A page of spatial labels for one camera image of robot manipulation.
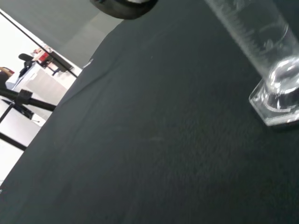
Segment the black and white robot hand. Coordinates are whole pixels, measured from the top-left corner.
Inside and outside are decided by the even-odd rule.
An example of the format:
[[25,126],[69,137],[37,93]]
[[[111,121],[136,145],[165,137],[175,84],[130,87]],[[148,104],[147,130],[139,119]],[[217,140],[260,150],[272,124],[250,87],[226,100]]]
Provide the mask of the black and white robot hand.
[[158,0],[91,0],[90,2],[109,16],[134,20],[152,10]]

